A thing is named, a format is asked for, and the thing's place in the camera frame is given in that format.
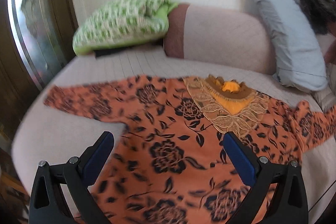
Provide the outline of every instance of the embroidered neckline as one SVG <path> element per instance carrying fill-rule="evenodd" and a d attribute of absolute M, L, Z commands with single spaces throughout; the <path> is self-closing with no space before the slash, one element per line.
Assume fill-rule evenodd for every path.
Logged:
<path fill-rule="evenodd" d="M 213 91 L 218 94 L 218 96 L 223 97 L 225 99 L 247 99 L 249 96 L 253 96 L 253 89 L 249 88 L 245 85 L 244 82 L 240 84 L 236 80 L 224 81 L 222 77 L 214 77 L 213 75 L 209 75 L 208 78 L 204 79 L 205 84 Z M 222 87 L 226 83 L 234 82 L 239 86 L 239 90 L 237 91 L 228 91 L 223 90 Z"/>
<path fill-rule="evenodd" d="M 250 94 L 241 99 L 227 98 L 216 91 L 209 82 L 199 77 L 184 78 L 186 88 L 203 115 L 221 133 L 233 131 L 238 138 L 244 138 L 263 119 L 268 108 L 269 96 L 250 89 Z M 250 100 L 237 114 L 231 114 L 212 95 L 230 102 Z"/>

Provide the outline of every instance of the blouse sleeve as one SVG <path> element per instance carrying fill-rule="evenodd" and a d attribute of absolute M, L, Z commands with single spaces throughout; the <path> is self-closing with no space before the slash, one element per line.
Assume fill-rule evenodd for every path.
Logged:
<path fill-rule="evenodd" d="M 295 136 L 303 152 L 328 140 L 335 133 L 336 106 L 327 113 L 311 112 L 309 103 L 301 101 L 294 112 Z"/>
<path fill-rule="evenodd" d="M 146 81 L 146 77 L 134 76 L 122 81 L 93 85 L 68 88 L 54 86 L 48 92 L 44 104 L 102 122 L 123 122 L 137 109 L 143 108 L 137 98 L 137 90 Z"/>

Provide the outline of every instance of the light blue pillow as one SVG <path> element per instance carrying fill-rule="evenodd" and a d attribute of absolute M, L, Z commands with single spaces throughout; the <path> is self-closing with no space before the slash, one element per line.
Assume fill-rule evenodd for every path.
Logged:
<path fill-rule="evenodd" d="M 276 52 L 282 85 L 299 90 L 323 90 L 328 82 L 319 43 L 294 0 L 254 0 Z"/>

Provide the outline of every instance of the white bedsheet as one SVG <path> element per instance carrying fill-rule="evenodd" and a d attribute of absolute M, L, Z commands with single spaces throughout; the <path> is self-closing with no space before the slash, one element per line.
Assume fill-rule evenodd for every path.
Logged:
<path fill-rule="evenodd" d="M 295 106 L 301 100 L 307 100 L 312 111 L 321 111 L 309 94 L 294 88 L 283 87 L 270 75 L 227 66 L 168 58 L 161 46 L 140 46 L 98 59 L 94 56 L 76 57 L 36 99 L 25 115 L 13 142 L 13 162 L 28 193 L 32 190 L 40 160 L 46 160 L 50 165 L 64 163 L 72 156 L 80 156 L 103 131 L 112 132 L 117 143 L 123 130 L 123 124 L 103 123 L 44 106 L 43 100 L 50 87 L 121 80 L 140 74 L 167 78 L 187 75 L 207 77 L 208 74 L 213 74 L 228 80 L 244 81 L 248 86 L 281 99 L 291 106 Z M 304 155 L 302 174 L 309 208 L 335 181 L 335 159 L 336 142 L 334 138 Z M 66 187 L 63 189 L 69 207 L 75 213 L 77 209 L 68 189 Z M 314 223 L 323 213 L 335 190 L 334 185 L 310 211 L 310 223 Z"/>

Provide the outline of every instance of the metal screw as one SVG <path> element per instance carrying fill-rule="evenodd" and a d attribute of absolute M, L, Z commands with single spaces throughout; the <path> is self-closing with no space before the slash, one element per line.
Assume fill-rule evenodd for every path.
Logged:
<path fill-rule="evenodd" d="M 43 166 L 45 166 L 45 164 L 46 164 L 46 161 L 45 160 L 41 160 L 39 162 L 39 167 L 43 167 Z"/>
<path fill-rule="evenodd" d="M 268 163 L 268 158 L 266 158 L 264 156 L 260 157 L 259 160 L 260 160 L 260 162 L 262 162 L 264 164 Z"/>
<path fill-rule="evenodd" d="M 291 166 L 293 166 L 293 167 L 298 167 L 299 164 L 298 164 L 295 160 L 292 160 L 292 161 L 291 161 Z"/>
<path fill-rule="evenodd" d="M 72 157 L 72 158 L 70 158 L 69 162 L 71 164 L 75 164 L 76 162 L 78 162 L 78 158 L 77 157 Z"/>

